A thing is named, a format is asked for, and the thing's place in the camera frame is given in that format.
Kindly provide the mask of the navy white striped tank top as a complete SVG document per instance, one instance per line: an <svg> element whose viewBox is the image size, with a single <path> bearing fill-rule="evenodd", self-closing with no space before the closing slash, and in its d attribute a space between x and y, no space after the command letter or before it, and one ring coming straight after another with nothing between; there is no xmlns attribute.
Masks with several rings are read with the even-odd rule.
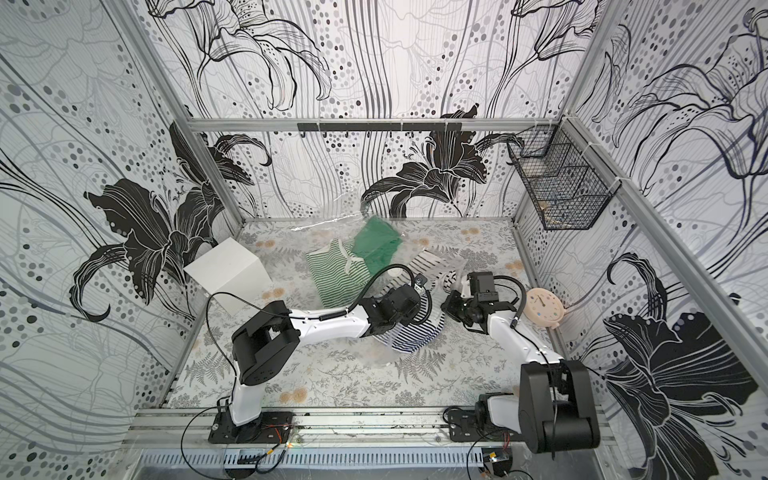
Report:
<svg viewBox="0 0 768 480"><path fill-rule="evenodd" d="M444 314L434 306L429 290L422 292L416 323L396 325L392 330L374 337L379 343L398 353L415 353L435 340L445 327Z"/></svg>

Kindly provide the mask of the green white striped tank top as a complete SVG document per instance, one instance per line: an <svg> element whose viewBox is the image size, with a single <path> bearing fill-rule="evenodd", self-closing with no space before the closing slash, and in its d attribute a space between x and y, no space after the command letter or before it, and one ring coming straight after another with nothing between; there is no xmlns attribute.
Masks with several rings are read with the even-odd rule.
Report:
<svg viewBox="0 0 768 480"><path fill-rule="evenodd" d="M306 260L324 308L351 304L372 277L365 260L340 239L307 253Z"/></svg>

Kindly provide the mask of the solid green tank top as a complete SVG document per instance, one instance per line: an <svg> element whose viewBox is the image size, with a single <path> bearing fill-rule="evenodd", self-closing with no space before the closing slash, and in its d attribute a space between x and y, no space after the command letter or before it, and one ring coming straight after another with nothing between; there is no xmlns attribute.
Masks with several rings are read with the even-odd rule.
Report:
<svg viewBox="0 0 768 480"><path fill-rule="evenodd" d="M389 222L371 217L354 237L352 254L374 275L390 264L401 243L400 233Z"/></svg>

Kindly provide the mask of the black white striped tank top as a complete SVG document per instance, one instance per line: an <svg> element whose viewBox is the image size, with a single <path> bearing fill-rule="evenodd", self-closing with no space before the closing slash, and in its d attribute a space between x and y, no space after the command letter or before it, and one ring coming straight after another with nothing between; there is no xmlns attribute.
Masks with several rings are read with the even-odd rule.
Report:
<svg viewBox="0 0 768 480"><path fill-rule="evenodd" d="M458 256L439 256L423 250L406 266L414 273L418 288L448 294L454 288L464 264L465 261Z"/></svg>

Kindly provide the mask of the clear plastic vacuum bag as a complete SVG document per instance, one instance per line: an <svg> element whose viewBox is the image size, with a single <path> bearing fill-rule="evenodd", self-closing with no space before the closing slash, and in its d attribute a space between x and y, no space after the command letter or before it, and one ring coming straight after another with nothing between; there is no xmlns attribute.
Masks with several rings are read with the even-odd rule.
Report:
<svg viewBox="0 0 768 480"><path fill-rule="evenodd" d="M395 326L375 338L398 353L411 354L437 339L445 326L445 316L436 303L446 298L466 261L450 251L439 253L429 248L427 238L418 238L416 248L406 245L406 235L380 218L346 220L331 228L307 227L305 233L328 234L320 248L305 255L320 304L325 309L343 309L373 281L372 293L385 293L408 284L410 277L401 269L375 275L393 263L406 264L415 275L423 275L417 286L421 295L416 323Z"/></svg>

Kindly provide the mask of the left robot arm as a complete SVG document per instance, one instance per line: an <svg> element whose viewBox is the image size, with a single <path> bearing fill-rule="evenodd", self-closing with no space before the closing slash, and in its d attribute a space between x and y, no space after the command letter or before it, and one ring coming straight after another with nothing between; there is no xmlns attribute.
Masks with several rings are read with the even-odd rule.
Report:
<svg viewBox="0 0 768 480"><path fill-rule="evenodd" d="M282 301L270 303L231 337L236 381L227 411L232 424L241 427L260 419L265 384L299 346L383 335L426 321L431 310L431 293L418 284L391 288L336 311L290 310Z"/></svg>

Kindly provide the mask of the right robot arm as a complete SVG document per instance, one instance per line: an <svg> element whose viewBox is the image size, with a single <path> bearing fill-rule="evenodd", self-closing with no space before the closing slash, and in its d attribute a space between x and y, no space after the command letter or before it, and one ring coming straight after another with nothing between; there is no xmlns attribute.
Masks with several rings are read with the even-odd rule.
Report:
<svg viewBox="0 0 768 480"><path fill-rule="evenodd" d="M476 428L479 437L518 434L533 453L600 445L590 370L546 346L530 328L555 327L563 319L565 308L554 294L527 290L508 275L473 272L441 310L467 331L493 339L519 374L516 392L480 395L474 419L461 420L460 427Z"/></svg>

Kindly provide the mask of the pink round clock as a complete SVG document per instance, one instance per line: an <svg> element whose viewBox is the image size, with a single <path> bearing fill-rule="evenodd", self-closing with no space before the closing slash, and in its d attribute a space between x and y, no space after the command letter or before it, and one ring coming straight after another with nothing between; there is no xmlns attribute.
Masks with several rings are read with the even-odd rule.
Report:
<svg viewBox="0 0 768 480"><path fill-rule="evenodd" d="M537 287L526 292L523 315L539 327L556 329L565 314L562 301L551 291Z"/></svg>

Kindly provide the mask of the white cube box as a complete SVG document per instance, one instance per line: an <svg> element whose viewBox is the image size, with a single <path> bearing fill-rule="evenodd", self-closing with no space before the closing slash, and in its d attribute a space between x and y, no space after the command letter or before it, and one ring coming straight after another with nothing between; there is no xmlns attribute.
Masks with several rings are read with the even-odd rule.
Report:
<svg viewBox="0 0 768 480"><path fill-rule="evenodd" d="M263 263L257 255L233 238L227 238L184 267L187 273L215 301L234 316L255 303L262 293L273 285Z"/></svg>

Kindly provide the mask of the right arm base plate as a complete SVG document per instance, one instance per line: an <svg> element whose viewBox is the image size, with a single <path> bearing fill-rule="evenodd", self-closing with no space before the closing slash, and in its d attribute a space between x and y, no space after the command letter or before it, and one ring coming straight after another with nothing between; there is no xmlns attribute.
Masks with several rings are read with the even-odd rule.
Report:
<svg viewBox="0 0 768 480"><path fill-rule="evenodd" d="M516 431L495 426L474 409L449 406L442 412L442 420L448 426L449 438L457 443L475 441L523 442Z"/></svg>

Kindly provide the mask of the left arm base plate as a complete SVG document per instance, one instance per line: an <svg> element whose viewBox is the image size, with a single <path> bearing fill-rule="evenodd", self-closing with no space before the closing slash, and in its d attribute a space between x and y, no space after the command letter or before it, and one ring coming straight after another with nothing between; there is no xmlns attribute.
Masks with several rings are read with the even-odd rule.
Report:
<svg viewBox="0 0 768 480"><path fill-rule="evenodd" d="M294 414L289 411L263 412L256 420L234 424L228 410L216 413L210 429L211 444L285 444L293 428Z"/></svg>

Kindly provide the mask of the black bar on rail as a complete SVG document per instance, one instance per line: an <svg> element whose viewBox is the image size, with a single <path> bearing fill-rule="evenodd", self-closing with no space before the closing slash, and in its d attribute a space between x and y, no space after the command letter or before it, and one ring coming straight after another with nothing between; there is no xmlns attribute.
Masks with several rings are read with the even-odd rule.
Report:
<svg viewBox="0 0 768 480"><path fill-rule="evenodd" d="M298 122L297 130L306 132L419 132L419 131L461 131L462 122Z"/></svg>

